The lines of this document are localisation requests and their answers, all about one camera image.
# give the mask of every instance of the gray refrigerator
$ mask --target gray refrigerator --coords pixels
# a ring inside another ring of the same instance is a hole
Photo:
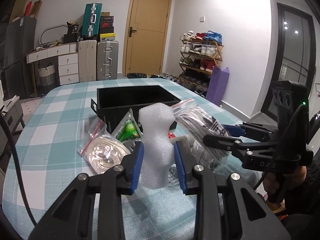
[[[7,27],[4,44],[5,79],[9,98],[28,98],[33,93],[31,66],[26,54],[34,48],[36,19],[24,16]]]

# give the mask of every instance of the person's sleeve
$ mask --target person's sleeve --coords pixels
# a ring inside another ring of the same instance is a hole
[[[320,169],[313,160],[307,167],[304,182],[293,190],[288,190],[284,201],[288,214],[313,215],[315,206],[319,205],[320,196]]]

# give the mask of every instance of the black cable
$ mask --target black cable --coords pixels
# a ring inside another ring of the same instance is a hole
[[[15,169],[16,169],[18,184],[19,184],[19,188],[20,188],[20,192],[21,192],[21,196],[22,196],[22,199],[23,199],[24,206],[25,206],[25,208],[27,210],[27,213],[28,213],[28,215],[29,215],[29,217],[31,219],[31,222],[33,223],[34,226],[36,226],[37,225],[36,220],[35,220],[35,218],[33,217],[32,213],[31,213],[31,210],[30,210],[30,207],[29,207],[29,204],[28,204],[28,200],[27,200],[27,196],[26,196],[26,192],[24,191],[24,186],[23,186],[23,181],[22,181],[22,176],[21,176],[21,169],[20,169],[17,149],[16,149],[16,146],[14,144],[13,137],[12,137],[12,135],[10,133],[9,127],[7,125],[7,122],[4,120],[2,114],[0,114],[0,125],[1,125],[5,135],[7,137],[7,139],[8,139],[10,148],[12,150],[12,158],[13,158],[13,161],[14,161],[14,166],[15,166]]]
[[[287,133],[288,133],[288,131],[290,130],[289,128],[290,128],[293,120],[297,117],[297,115],[300,113],[301,109],[303,109],[304,107],[306,107],[306,105],[304,105],[304,104],[299,105],[298,108],[296,109],[296,111],[293,113],[293,115],[292,115],[292,117],[291,117],[291,119],[290,119],[290,122],[289,122],[287,128],[284,130],[284,133],[282,134],[282,136],[281,136],[281,138],[280,138],[279,144],[278,144],[276,150],[275,150],[274,153],[273,153],[273,156],[272,156],[270,165],[269,165],[269,167],[268,167],[268,170],[271,169],[271,167],[272,167],[272,165],[273,165],[276,157],[278,156],[278,151],[279,151],[279,149],[280,149],[281,142],[282,142],[282,141],[285,139],[285,137],[287,136]],[[260,184],[261,184],[262,181],[266,178],[266,176],[268,175],[268,173],[269,173],[269,171],[266,171],[266,172],[264,172],[264,173],[262,174],[262,176],[261,176],[260,180],[258,181],[258,183],[253,187],[253,190],[256,190],[256,189],[260,186]]]

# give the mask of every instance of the human hand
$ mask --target human hand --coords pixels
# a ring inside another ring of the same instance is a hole
[[[300,186],[304,180],[306,179],[307,168],[305,166],[298,166],[294,173],[288,175],[291,177],[291,182],[288,186],[288,189],[294,189],[295,187]],[[263,180],[264,190],[272,195],[279,188],[279,182],[276,179],[276,175],[274,173],[268,173],[266,178]]]

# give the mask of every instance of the red shoe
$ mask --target red shoe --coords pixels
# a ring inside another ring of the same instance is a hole
[[[206,65],[207,65],[206,60],[202,59],[202,60],[201,60],[201,65],[200,65],[200,69],[201,69],[201,70],[205,70]]]
[[[196,40],[202,41],[202,37],[204,37],[204,36],[205,36],[204,33],[197,33],[197,34],[196,34]]]
[[[215,63],[213,61],[209,61],[207,63],[207,66],[205,68],[205,71],[209,72],[209,73],[212,73],[213,71],[213,67],[215,66]]]

